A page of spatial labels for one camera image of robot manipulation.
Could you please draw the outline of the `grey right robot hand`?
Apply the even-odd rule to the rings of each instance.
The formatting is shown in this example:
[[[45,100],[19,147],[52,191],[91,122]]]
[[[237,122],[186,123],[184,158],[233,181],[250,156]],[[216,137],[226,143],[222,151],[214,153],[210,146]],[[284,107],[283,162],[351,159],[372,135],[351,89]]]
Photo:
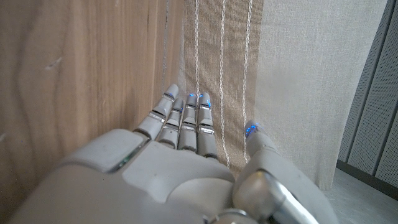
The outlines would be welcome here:
[[[11,223],[336,223],[322,191],[264,128],[244,127],[238,177],[218,161],[207,93],[171,85],[139,126],[83,146],[41,181]]]

